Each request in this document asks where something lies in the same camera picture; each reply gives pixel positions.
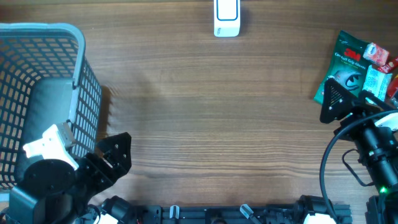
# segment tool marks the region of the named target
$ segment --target light blue basket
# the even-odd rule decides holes
[[[102,91],[70,24],[0,24],[0,189],[18,181],[22,146],[69,122],[75,159],[94,152]]]

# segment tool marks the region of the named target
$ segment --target wooden table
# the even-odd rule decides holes
[[[3,6],[2,22],[68,22],[103,86],[98,138],[129,132],[132,168],[94,203],[265,205],[320,195],[333,130],[312,98],[341,29],[398,54],[398,2],[243,1],[239,37],[213,35],[211,1]],[[334,202],[364,223],[374,187],[326,168]],[[365,182],[355,153],[348,161]]]

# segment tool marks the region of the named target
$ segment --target black mount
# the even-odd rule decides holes
[[[321,197],[306,195],[294,204],[251,207],[251,218],[242,214],[241,207],[133,206],[118,196],[105,200],[101,209],[102,215],[109,214],[125,224],[301,224],[308,214],[327,214]],[[342,224],[353,222],[349,205],[334,205],[334,209]]]
[[[380,112],[380,108],[367,104],[366,99],[375,102],[385,111],[394,109],[366,90],[361,91],[356,97],[331,77],[325,82],[320,121],[329,124],[350,114],[363,117]]]

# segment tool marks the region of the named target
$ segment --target black cable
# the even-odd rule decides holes
[[[366,121],[369,121],[370,119],[377,118],[380,116],[387,116],[392,113],[398,113],[398,110],[383,111],[383,112],[373,114],[371,116],[368,116],[368,117],[365,117],[365,118],[362,118],[362,119],[352,122],[351,124],[347,125],[343,129],[341,129],[340,132],[338,134],[336,134],[334,138],[331,139],[331,141],[329,142],[329,145],[326,147],[325,152],[323,153],[321,166],[320,166],[320,170],[319,170],[319,183],[320,183],[321,193],[322,193],[323,199],[325,200],[325,205],[328,210],[328,213],[329,213],[329,215],[331,215],[331,217],[335,220],[335,222],[337,224],[339,224],[340,222],[337,218],[335,211],[332,208],[332,204],[329,202],[329,198],[328,198],[328,195],[326,193],[326,188],[325,188],[325,167],[326,167],[326,162],[328,160],[329,153],[330,153],[331,149],[333,148],[333,146],[335,145],[335,143],[337,142],[337,140],[339,140],[339,138],[342,137],[343,135],[347,134],[351,129],[355,128],[356,126],[358,126],[360,124],[363,124]]]
[[[99,208],[97,206],[91,205],[91,204],[87,205],[87,207],[88,208],[92,208],[97,213],[97,215],[98,215],[98,223],[99,223],[100,219],[101,219],[101,212],[100,212]]]
[[[343,164],[347,167],[347,169],[351,172],[351,174],[355,177],[356,181],[358,181],[359,184],[361,184],[362,187],[369,187],[369,186],[373,186],[374,182],[370,182],[368,184],[365,184],[359,177],[358,175],[355,173],[355,171],[353,170],[353,168],[351,168],[351,166],[344,160],[344,158],[346,157],[346,155],[352,151],[356,151],[358,152],[357,149],[350,149],[346,152],[344,152],[343,156],[341,157],[341,160],[343,161]]]

